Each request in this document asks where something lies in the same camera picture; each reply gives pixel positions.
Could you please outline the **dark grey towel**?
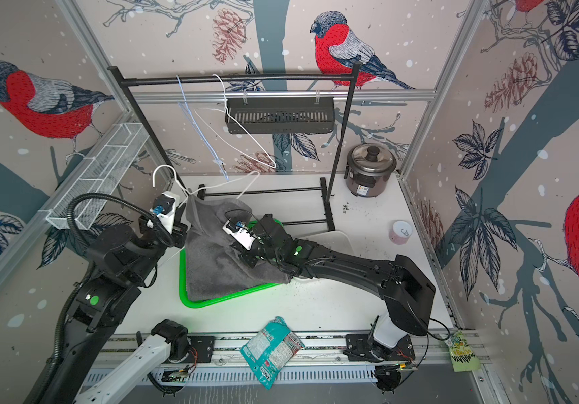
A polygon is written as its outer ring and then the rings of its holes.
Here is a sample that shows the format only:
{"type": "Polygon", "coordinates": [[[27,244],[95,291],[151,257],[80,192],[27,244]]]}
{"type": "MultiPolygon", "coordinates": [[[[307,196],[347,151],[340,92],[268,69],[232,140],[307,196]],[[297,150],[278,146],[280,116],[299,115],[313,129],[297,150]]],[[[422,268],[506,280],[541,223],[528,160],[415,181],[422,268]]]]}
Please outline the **dark grey towel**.
{"type": "Polygon", "coordinates": [[[250,268],[240,260],[232,247],[236,240],[223,229],[230,219],[247,224],[254,219],[252,208],[235,198],[205,201],[194,196],[187,203],[186,292],[190,301],[290,282],[290,277],[272,264],[262,261],[250,268]]]}

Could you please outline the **white wire hanger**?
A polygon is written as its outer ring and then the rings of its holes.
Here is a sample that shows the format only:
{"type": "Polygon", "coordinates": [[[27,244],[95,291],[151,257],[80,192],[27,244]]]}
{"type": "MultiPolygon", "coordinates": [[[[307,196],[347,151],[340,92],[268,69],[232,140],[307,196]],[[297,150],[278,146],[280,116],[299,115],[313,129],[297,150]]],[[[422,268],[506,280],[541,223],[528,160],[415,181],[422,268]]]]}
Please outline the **white wire hanger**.
{"type": "Polygon", "coordinates": [[[163,169],[163,168],[167,168],[169,170],[172,171],[172,179],[173,179],[173,183],[180,188],[180,190],[186,195],[186,199],[184,200],[184,202],[186,202],[188,200],[188,198],[191,195],[198,195],[200,191],[204,191],[204,190],[212,190],[212,189],[216,189],[216,188],[220,188],[220,187],[224,187],[225,185],[229,185],[229,184],[233,184],[233,183],[237,183],[240,182],[242,180],[248,179],[250,178],[251,181],[249,182],[249,184],[244,188],[244,190],[237,192],[236,193],[236,197],[237,200],[240,200],[240,198],[245,195],[245,193],[247,193],[247,191],[249,190],[249,188],[252,187],[252,185],[254,185],[254,183],[260,178],[261,173],[258,171],[253,171],[250,173],[247,173],[244,177],[240,177],[240,178],[236,178],[236,179],[227,179],[224,183],[218,183],[218,184],[214,184],[214,185],[201,185],[197,190],[195,191],[190,191],[185,185],[182,184],[182,181],[180,179],[178,179],[178,173],[176,172],[175,168],[173,168],[173,166],[169,165],[169,164],[162,164],[157,166],[152,175],[151,175],[151,179],[152,179],[152,186],[155,187],[156,186],[156,176],[157,173],[163,169]]]}
{"type": "Polygon", "coordinates": [[[272,168],[272,169],[276,169],[277,168],[277,164],[275,163],[275,160],[271,157],[271,155],[267,152],[267,150],[260,144],[259,141],[257,141],[252,133],[250,133],[250,131],[248,131],[247,128],[245,128],[245,126],[243,126],[243,124],[237,119],[235,118],[235,116],[233,116],[231,114],[231,109],[230,106],[228,106],[228,99],[226,97],[226,87],[225,87],[225,82],[223,81],[223,79],[220,77],[220,75],[218,75],[217,73],[213,73],[212,77],[216,78],[218,80],[218,82],[220,83],[220,86],[222,87],[222,94],[223,94],[223,105],[224,105],[224,112],[225,115],[227,117],[227,121],[230,122],[232,121],[233,123],[236,124],[237,127],[239,127],[242,131],[244,131],[244,133],[249,136],[249,138],[254,141],[254,143],[259,146],[262,151],[265,153],[265,155],[270,159],[270,163],[264,163],[261,160],[256,159],[256,162],[262,164],[265,167],[268,168],[272,168]]]}

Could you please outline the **white wire hanger front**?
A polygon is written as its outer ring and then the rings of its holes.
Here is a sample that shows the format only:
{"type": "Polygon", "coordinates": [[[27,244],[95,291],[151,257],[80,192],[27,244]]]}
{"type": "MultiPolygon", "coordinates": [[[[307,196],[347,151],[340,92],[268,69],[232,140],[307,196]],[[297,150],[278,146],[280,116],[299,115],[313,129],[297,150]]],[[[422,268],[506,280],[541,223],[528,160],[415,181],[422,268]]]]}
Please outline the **white wire hanger front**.
{"type": "Polygon", "coordinates": [[[212,77],[216,78],[218,80],[218,82],[220,83],[220,86],[222,87],[222,94],[223,94],[223,105],[224,105],[224,112],[225,115],[227,117],[227,121],[230,122],[232,121],[233,123],[236,124],[237,127],[239,127],[242,131],[244,131],[244,133],[249,136],[249,138],[254,141],[254,143],[259,146],[262,151],[265,153],[265,155],[270,159],[270,163],[264,163],[261,160],[256,159],[256,162],[262,164],[265,167],[268,168],[272,168],[272,169],[276,169],[277,168],[277,164],[275,163],[275,160],[271,157],[271,155],[267,152],[267,150],[260,144],[259,141],[257,141],[252,133],[250,133],[250,131],[248,131],[247,128],[245,128],[245,126],[243,126],[243,124],[237,119],[235,118],[235,116],[233,116],[231,114],[231,109],[230,106],[228,106],[228,99],[226,97],[226,87],[225,87],[225,82],[223,81],[223,79],[220,77],[220,75],[218,75],[217,73],[213,73],[212,77]]]}

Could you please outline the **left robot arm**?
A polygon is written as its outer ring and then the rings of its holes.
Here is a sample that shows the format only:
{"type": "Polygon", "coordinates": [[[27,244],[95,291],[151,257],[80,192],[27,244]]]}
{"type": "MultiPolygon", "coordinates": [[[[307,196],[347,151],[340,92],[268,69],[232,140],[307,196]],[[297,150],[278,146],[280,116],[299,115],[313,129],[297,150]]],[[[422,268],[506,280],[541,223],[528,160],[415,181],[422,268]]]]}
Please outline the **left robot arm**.
{"type": "Polygon", "coordinates": [[[54,351],[26,398],[27,403],[72,403],[97,356],[123,322],[142,289],[149,287],[158,261],[169,247],[182,247],[188,226],[142,234],[119,224],[104,230],[88,247],[89,266],[58,317],[54,351]]]}

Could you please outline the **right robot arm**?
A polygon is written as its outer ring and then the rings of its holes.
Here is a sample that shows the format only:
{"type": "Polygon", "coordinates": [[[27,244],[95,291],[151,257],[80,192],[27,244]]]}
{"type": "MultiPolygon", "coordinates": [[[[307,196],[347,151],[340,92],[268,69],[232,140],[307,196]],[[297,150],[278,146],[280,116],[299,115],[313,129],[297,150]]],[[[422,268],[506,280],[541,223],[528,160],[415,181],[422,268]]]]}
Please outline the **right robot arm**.
{"type": "Polygon", "coordinates": [[[328,279],[378,296],[387,313],[377,316],[370,333],[347,336],[343,353],[350,361],[412,361],[406,350],[412,336],[427,337],[436,288],[407,256],[373,260],[337,252],[317,242],[293,238],[271,214],[253,225],[226,224],[234,230],[232,247],[249,267],[265,261],[292,278],[328,279]]]}

